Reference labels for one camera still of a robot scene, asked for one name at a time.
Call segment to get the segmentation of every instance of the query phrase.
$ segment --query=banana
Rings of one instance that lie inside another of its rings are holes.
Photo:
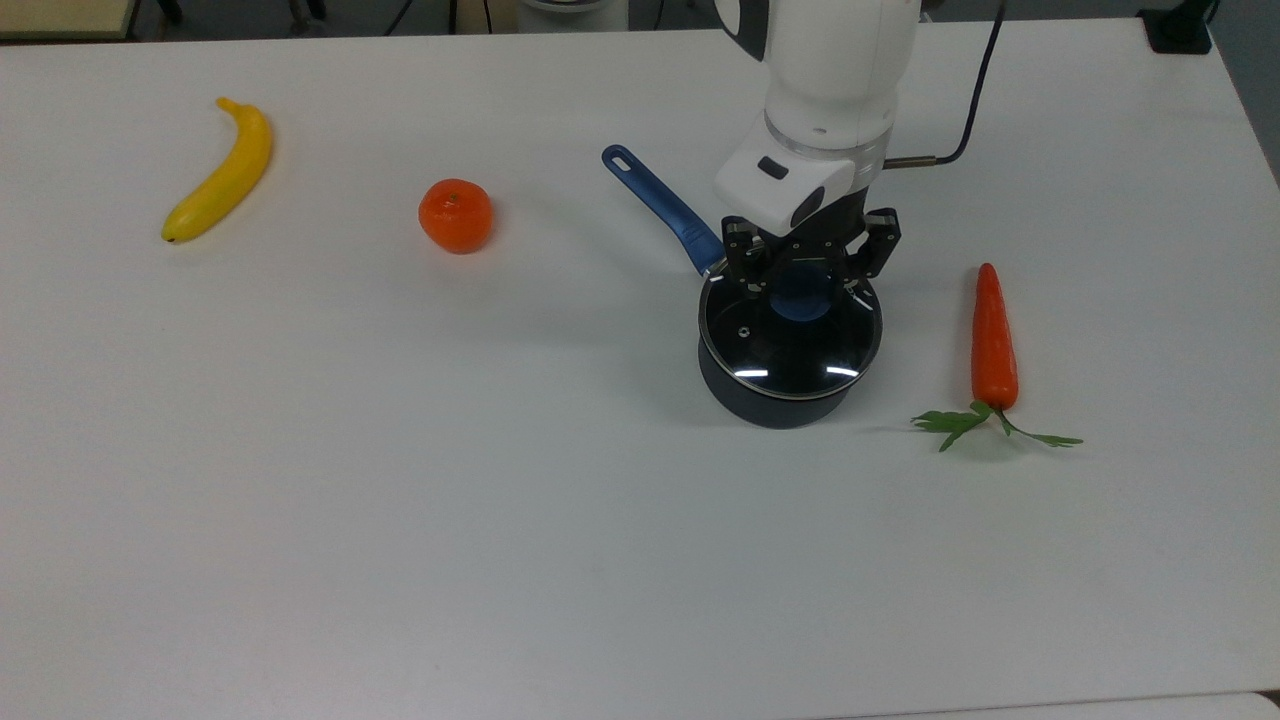
[[[160,237],[186,242],[214,227],[253,190],[271,158],[271,124],[252,105],[239,105],[225,97],[218,106],[236,119],[236,145],[223,164],[200,187],[169,213]]]

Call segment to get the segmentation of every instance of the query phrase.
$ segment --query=pan handle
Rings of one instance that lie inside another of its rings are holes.
[[[630,150],[611,145],[600,155],[604,167],[622,181],[631,192],[667,223],[699,274],[707,274],[712,265],[724,258],[724,246],[701,218],[666,183],[658,179]]]

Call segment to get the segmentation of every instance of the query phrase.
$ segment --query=black cable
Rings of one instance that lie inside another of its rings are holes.
[[[996,22],[991,26],[991,37],[987,38],[987,50],[982,54],[982,65],[978,68],[978,81],[973,85],[973,99],[969,100],[969,118],[964,123],[964,135],[960,136],[960,145],[955,152],[945,158],[922,155],[915,158],[891,158],[884,160],[884,169],[896,168],[929,168],[933,165],[946,165],[955,163],[969,146],[969,136],[973,133],[973,123],[978,117],[978,100],[982,99],[982,86],[987,82],[987,68],[991,65],[991,55],[996,51],[996,40],[1000,37],[1000,26],[1005,24],[1005,0],[1000,0],[1000,9],[996,10]]]
[[[401,6],[401,12],[396,14],[396,19],[392,20],[392,26],[389,28],[387,28],[387,32],[383,33],[383,37],[387,37],[390,33],[396,32],[396,26],[399,24],[401,18],[404,17],[404,13],[408,12],[408,6],[412,5],[412,4],[413,4],[413,0],[404,0],[404,5]]]

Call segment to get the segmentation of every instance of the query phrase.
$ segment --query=saucepan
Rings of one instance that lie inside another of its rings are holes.
[[[870,284],[846,287],[820,264],[796,263],[768,292],[750,292],[728,272],[721,237],[635,154],[611,145],[602,160],[672,229],[704,278],[698,365],[721,405],[765,428],[805,425],[835,410],[879,347]],[[783,242],[755,240],[762,250]]]

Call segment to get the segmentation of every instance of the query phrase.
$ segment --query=orange carrot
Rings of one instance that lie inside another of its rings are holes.
[[[1009,332],[1005,296],[991,263],[978,269],[978,301],[973,309],[973,397],[992,410],[1009,410],[1018,402],[1018,359]]]
[[[951,447],[960,436],[995,415],[1006,436],[1019,433],[1050,447],[1071,447],[1082,439],[1073,437],[1028,433],[1005,416],[1005,410],[1018,402],[1018,360],[1009,332],[1005,296],[1000,292],[996,268],[984,263],[978,269],[978,301],[973,309],[973,351],[969,357],[973,402],[969,413],[929,410],[911,418],[915,427],[929,433],[946,433],[938,452]]]

